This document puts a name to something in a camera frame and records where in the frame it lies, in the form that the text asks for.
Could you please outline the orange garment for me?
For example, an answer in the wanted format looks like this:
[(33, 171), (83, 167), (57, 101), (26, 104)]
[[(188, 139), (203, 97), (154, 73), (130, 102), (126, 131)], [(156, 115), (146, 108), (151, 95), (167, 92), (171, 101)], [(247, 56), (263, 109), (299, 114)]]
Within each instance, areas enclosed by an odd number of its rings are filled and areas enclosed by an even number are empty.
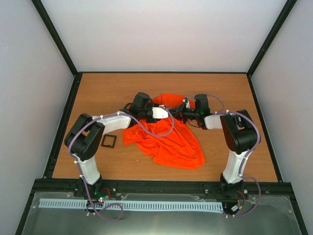
[[(175, 108), (184, 99), (183, 95), (166, 94), (153, 98), (153, 102)], [(205, 163), (201, 145), (186, 124), (176, 120), (174, 129), (165, 137), (155, 137), (146, 133), (140, 125), (122, 130), (124, 145), (136, 144), (137, 147), (156, 164), (181, 169), (197, 169)], [(140, 123), (156, 135), (166, 134), (172, 127), (170, 117), (156, 123)]]

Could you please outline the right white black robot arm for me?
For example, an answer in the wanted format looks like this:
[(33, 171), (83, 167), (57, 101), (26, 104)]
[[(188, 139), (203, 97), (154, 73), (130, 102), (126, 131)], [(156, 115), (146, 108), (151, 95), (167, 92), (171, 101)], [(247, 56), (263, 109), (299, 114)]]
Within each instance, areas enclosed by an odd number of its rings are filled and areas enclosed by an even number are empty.
[(247, 110), (217, 111), (211, 113), (209, 94), (193, 96), (195, 107), (190, 98), (169, 112), (177, 120), (186, 123), (195, 120), (203, 130), (222, 129), (229, 155), (225, 170), (220, 177), (219, 192), (223, 198), (230, 198), (243, 188), (244, 169), (252, 151), (260, 143), (261, 135)]

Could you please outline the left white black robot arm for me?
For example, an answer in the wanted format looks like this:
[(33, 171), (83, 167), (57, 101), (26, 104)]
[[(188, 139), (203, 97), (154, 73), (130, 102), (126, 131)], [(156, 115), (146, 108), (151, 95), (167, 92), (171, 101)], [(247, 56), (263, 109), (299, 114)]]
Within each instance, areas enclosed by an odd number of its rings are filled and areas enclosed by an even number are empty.
[(80, 177), (87, 182), (84, 190), (89, 196), (96, 197), (102, 191), (102, 185), (98, 182), (101, 175), (95, 160), (102, 136), (115, 130), (132, 127), (141, 119), (155, 121), (153, 108), (156, 107), (159, 105), (147, 94), (137, 93), (131, 103), (113, 114), (90, 116), (83, 113), (78, 117), (66, 135), (64, 144), (68, 154), (78, 165)]

